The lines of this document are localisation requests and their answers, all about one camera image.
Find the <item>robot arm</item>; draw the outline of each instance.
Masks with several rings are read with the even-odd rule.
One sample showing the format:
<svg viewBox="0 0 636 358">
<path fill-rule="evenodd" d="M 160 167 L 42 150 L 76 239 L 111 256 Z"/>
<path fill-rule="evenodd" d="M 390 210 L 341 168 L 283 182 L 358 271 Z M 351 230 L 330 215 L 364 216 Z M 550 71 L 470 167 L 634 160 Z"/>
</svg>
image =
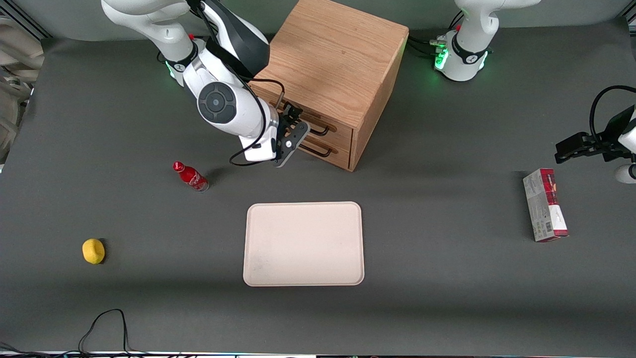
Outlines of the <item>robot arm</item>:
<svg viewBox="0 0 636 358">
<path fill-rule="evenodd" d="M 561 164 L 569 159 L 591 157 L 602 154 L 605 162 L 616 159 L 630 159 L 632 164 L 624 164 L 616 168 L 614 177 L 621 183 L 636 183 L 636 106 L 631 106 L 609 120 L 605 130 L 596 133 L 595 113 L 601 97 L 611 90 L 620 89 L 636 93 L 636 88 L 629 86 L 610 86 L 601 91 L 590 110 L 590 133 L 578 132 L 556 144 L 555 159 Z"/>
<path fill-rule="evenodd" d="M 486 49 L 499 29 L 495 11 L 526 8 L 541 0 L 455 0 L 464 12 L 461 29 L 451 29 L 438 36 L 441 43 L 449 43 L 440 50 L 435 68 L 453 81 L 468 81 L 483 68 L 488 55 Z"/>
<path fill-rule="evenodd" d="M 116 24 L 148 37 L 161 51 L 170 72 L 197 99 L 199 114 L 214 127 L 239 137 L 249 162 L 273 161 L 281 167 L 309 133 L 300 110 L 287 105 L 283 115 L 258 98 L 245 83 L 269 62 L 269 43 L 250 23 L 218 0 L 102 0 Z M 218 29 L 203 46 L 176 18 L 193 10 Z"/>
</svg>

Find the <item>green led light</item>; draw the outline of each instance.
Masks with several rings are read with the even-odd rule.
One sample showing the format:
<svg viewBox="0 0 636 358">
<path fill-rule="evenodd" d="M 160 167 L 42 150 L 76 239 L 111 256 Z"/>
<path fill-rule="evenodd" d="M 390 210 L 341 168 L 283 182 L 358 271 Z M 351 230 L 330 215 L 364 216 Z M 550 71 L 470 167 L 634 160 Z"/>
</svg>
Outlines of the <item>green led light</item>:
<svg viewBox="0 0 636 358">
<path fill-rule="evenodd" d="M 437 57 L 435 58 L 435 67 L 437 69 L 443 69 L 444 65 L 446 64 L 446 59 L 448 58 L 448 50 L 444 49 L 442 52 L 440 52 Z"/>
<path fill-rule="evenodd" d="M 483 60 L 481 60 L 481 64 L 479 65 L 479 69 L 483 68 L 483 65 L 486 63 L 486 57 L 488 57 L 488 51 L 483 56 Z"/>
<path fill-rule="evenodd" d="M 170 77 L 174 78 L 174 73 L 172 73 L 172 68 L 168 64 L 168 61 L 165 62 L 166 67 L 168 67 L 168 71 L 170 71 Z"/>
</svg>

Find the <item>table surface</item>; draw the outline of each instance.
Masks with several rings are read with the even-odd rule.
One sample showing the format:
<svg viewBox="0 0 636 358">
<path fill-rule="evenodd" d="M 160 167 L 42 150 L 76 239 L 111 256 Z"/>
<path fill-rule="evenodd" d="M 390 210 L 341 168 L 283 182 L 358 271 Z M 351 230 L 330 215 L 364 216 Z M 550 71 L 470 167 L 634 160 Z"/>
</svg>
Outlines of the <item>table surface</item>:
<svg viewBox="0 0 636 358">
<path fill-rule="evenodd" d="M 348 173 L 304 153 L 233 168 L 238 139 L 200 119 L 149 41 L 51 41 L 0 175 L 0 338 L 73 349 L 121 308 L 141 350 L 633 357 L 636 188 L 619 163 L 553 158 L 601 89 L 636 84 L 629 43 L 624 20 L 502 29 L 468 83 L 409 52 Z M 598 126 L 631 104 L 608 94 Z M 212 188 L 182 185 L 176 160 Z M 540 167 L 571 234 L 543 244 L 521 181 Z M 247 209 L 311 201 L 362 207 L 362 284 L 248 287 Z M 103 265 L 81 257 L 93 237 Z M 116 315 L 93 334 L 87 349 L 120 349 Z"/>
</svg>

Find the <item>bottle cap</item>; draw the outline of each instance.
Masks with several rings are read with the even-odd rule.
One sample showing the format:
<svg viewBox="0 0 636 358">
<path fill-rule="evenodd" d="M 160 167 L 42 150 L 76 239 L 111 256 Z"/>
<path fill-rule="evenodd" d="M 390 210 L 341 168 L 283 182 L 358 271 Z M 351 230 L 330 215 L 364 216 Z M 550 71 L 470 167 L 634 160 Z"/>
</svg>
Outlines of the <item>bottle cap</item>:
<svg viewBox="0 0 636 358">
<path fill-rule="evenodd" d="M 172 169 L 178 172 L 182 172 L 184 169 L 186 169 L 186 167 L 183 165 L 182 162 L 174 162 L 174 164 L 172 165 Z"/>
</svg>

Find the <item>cardboard box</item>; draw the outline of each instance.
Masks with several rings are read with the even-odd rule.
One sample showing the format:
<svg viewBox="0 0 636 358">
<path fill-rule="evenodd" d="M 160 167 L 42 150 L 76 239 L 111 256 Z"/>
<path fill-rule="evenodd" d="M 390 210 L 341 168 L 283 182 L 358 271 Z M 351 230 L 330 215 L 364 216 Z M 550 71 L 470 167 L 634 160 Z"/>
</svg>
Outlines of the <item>cardboard box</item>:
<svg viewBox="0 0 636 358">
<path fill-rule="evenodd" d="M 554 169 L 538 169 L 523 179 L 523 186 L 530 209 L 534 241 L 545 243 L 568 236 L 557 200 Z"/>
</svg>

